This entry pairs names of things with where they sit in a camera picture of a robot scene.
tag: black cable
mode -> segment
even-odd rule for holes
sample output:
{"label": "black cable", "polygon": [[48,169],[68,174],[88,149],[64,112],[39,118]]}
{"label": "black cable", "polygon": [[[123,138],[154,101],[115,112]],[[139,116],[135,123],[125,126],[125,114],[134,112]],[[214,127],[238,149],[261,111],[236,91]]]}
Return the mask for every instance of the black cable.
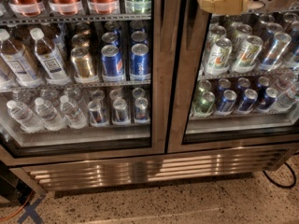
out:
{"label": "black cable", "polygon": [[281,188],[281,189],[292,189],[293,187],[295,187],[295,185],[296,185],[296,183],[297,183],[297,176],[296,176],[295,171],[291,168],[291,166],[290,166],[287,162],[285,162],[284,164],[289,168],[289,170],[290,170],[291,173],[292,173],[292,179],[293,179],[293,182],[292,182],[292,184],[290,184],[290,185],[285,186],[285,185],[281,185],[281,184],[277,183],[276,181],[274,181],[274,180],[268,175],[268,173],[267,173],[266,171],[263,171],[263,174],[264,174],[265,177],[268,178],[268,180],[269,180],[272,184],[274,184],[275,186],[277,186],[277,187],[279,187],[279,188]]}

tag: beverage cooler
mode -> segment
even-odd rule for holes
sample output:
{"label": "beverage cooler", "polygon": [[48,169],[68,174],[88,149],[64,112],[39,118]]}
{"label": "beverage cooler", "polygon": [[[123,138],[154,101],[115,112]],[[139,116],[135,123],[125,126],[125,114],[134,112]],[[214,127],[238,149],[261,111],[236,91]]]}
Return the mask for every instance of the beverage cooler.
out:
{"label": "beverage cooler", "polygon": [[212,1],[185,5],[168,152],[198,176],[276,170],[299,148],[298,6]]}
{"label": "beverage cooler", "polygon": [[164,154],[179,8],[1,0],[1,161],[38,193],[154,174],[142,156]]}

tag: bottle cap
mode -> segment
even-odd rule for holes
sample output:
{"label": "bottle cap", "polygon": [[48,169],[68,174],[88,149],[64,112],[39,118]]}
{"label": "bottle cap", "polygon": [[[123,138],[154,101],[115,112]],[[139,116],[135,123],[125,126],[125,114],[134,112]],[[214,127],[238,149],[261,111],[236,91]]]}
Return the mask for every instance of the bottle cap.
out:
{"label": "bottle cap", "polygon": [[36,105],[43,105],[45,100],[43,98],[36,98],[35,103]]}
{"label": "bottle cap", "polygon": [[34,28],[30,31],[30,35],[31,37],[34,39],[34,40],[39,40],[39,39],[42,39],[44,38],[44,33],[43,31],[41,31],[40,28]]}
{"label": "bottle cap", "polygon": [[66,103],[66,102],[68,102],[68,101],[69,101],[68,96],[63,95],[62,97],[60,97],[60,102],[61,102],[61,103]]}
{"label": "bottle cap", "polygon": [[10,37],[6,29],[0,29],[0,41],[8,40]]}
{"label": "bottle cap", "polygon": [[15,101],[8,101],[7,102],[7,107],[8,108],[14,108],[16,106],[17,106],[17,102],[15,102]]}

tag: speckled floor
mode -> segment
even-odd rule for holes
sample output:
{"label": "speckled floor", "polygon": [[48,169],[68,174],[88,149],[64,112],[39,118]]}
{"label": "speckled floor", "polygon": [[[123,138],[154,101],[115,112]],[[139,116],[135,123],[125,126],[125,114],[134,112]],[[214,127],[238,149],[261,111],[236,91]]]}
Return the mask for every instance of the speckled floor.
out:
{"label": "speckled floor", "polygon": [[[299,157],[288,160],[299,176]],[[292,182],[285,166],[270,175]],[[35,196],[6,223],[299,224],[299,184],[279,189],[262,172]],[[0,208],[0,217],[18,206]]]}

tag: glass door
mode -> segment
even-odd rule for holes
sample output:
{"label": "glass door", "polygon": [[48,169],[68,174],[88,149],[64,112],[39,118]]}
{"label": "glass door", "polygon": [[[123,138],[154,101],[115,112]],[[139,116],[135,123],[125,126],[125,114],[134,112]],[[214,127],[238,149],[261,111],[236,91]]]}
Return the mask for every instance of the glass door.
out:
{"label": "glass door", "polygon": [[[41,0],[39,15],[3,4],[1,31],[25,44],[36,71],[2,52],[1,144],[11,157],[164,152],[180,0],[78,0],[68,8]],[[37,53],[40,34],[55,44],[47,57]],[[54,50],[60,60],[50,61]]]}
{"label": "glass door", "polygon": [[295,141],[298,12],[220,16],[187,0],[169,152]]}

